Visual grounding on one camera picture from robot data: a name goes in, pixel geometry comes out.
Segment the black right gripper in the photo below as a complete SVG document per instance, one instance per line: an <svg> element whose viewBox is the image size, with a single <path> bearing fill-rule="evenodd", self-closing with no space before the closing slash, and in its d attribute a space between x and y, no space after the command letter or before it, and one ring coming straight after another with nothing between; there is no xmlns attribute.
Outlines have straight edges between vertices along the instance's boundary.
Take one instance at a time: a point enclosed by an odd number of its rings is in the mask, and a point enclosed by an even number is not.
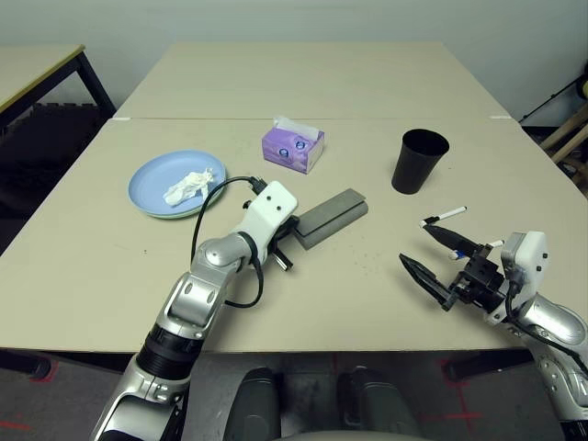
<svg viewBox="0 0 588 441"><path fill-rule="evenodd" d="M482 247L470 239L435 224L426 224L424 230L437 242L459 255L470 257L464 268L449 286L449 290L436 275L420 262L405 254L399 254L403 267L412 279L430 294L444 311L455 304L455 296L466 304L475 304L484 311L494 311L504 300L500 287L504 276L498 266L488 259L489 245Z"/></svg>

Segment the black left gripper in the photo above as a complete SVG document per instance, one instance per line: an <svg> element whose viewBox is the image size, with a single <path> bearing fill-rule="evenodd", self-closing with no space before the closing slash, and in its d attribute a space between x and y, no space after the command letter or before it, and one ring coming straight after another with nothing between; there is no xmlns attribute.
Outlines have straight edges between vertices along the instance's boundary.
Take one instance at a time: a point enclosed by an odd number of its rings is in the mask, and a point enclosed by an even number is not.
<svg viewBox="0 0 588 441"><path fill-rule="evenodd" d="M280 268L287 272L293 267L293 263L279 249L279 242L292 235L300 223L298 216L291 215L282 225L280 225L270 241L270 254L274 257Z"/></svg>

